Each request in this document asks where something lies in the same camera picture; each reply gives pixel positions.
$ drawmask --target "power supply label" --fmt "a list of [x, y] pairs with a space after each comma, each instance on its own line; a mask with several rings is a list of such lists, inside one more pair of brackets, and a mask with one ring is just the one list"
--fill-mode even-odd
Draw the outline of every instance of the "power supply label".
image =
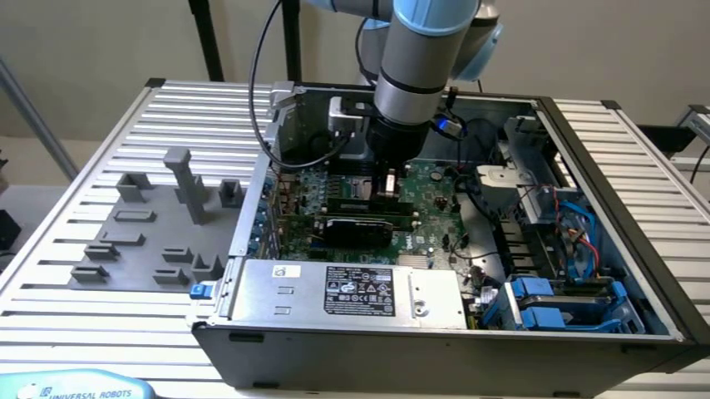
[[391, 269], [328, 266], [323, 309], [329, 314], [393, 317]]

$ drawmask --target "blue cable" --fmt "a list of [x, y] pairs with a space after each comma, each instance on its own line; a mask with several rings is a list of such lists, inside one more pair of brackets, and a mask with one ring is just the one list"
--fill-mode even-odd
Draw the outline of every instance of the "blue cable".
[[[568, 202], [568, 201], [560, 201], [560, 206], [570, 209], [576, 214], [580, 214], [583, 217], [588, 220], [588, 243], [596, 246], [595, 242], [595, 227], [596, 227], [596, 218], [595, 216], [587, 212], [578, 204]], [[594, 255], [588, 258], [588, 264], [587, 268], [584, 269], [583, 277], [588, 278], [591, 277], [591, 273], [595, 270], [595, 257]]]

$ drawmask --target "blue drive bracket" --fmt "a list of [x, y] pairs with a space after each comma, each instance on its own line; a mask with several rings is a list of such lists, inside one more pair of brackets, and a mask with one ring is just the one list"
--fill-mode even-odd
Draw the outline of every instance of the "blue drive bracket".
[[153, 399], [146, 382], [94, 369], [0, 375], [0, 399]]
[[555, 296], [549, 281], [545, 278], [537, 277], [520, 277], [509, 283], [512, 287], [512, 293], [515, 298], [524, 298], [532, 295], [540, 295], [545, 297]]
[[563, 331], [564, 319], [556, 308], [531, 307], [520, 312], [523, 327], [528, 330]]

